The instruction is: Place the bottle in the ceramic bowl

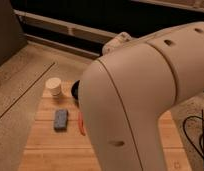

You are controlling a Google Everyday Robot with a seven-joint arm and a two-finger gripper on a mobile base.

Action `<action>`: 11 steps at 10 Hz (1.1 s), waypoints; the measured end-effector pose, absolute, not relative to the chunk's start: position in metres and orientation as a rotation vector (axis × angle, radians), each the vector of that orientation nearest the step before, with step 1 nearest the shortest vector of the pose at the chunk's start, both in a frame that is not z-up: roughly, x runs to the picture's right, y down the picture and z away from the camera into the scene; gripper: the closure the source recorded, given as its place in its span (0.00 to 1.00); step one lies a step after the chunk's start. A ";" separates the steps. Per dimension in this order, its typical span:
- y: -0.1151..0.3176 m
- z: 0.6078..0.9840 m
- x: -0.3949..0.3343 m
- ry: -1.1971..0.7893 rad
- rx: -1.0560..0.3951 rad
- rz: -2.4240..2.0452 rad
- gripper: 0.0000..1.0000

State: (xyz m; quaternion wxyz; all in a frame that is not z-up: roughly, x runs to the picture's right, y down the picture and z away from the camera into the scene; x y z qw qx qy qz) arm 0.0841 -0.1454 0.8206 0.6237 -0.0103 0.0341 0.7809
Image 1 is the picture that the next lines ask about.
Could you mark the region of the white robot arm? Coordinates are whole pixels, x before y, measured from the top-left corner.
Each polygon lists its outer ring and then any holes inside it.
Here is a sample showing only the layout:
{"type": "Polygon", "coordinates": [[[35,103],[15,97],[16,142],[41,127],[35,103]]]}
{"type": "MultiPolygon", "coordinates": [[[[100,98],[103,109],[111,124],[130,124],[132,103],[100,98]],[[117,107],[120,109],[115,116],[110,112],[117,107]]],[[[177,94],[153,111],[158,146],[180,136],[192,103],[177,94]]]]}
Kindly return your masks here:
{"type": "Polygon", "coordinates": [[[160,30],[94,60],[79,107],[102,171],[167,171],[160,116],[204,91],[204,22],[160,30]]]}

